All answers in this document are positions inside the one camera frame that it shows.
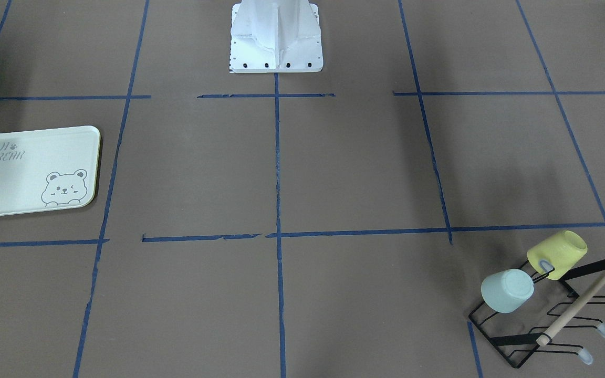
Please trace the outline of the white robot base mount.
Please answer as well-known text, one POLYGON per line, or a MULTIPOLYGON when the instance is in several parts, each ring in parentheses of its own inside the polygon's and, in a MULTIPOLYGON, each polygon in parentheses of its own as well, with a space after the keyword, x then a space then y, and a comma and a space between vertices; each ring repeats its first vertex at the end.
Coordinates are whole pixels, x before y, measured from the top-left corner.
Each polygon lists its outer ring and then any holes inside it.
POLYGON ((231 9, 229 71, 321 72, 319 8, 309 1, 242 1, 231 9))

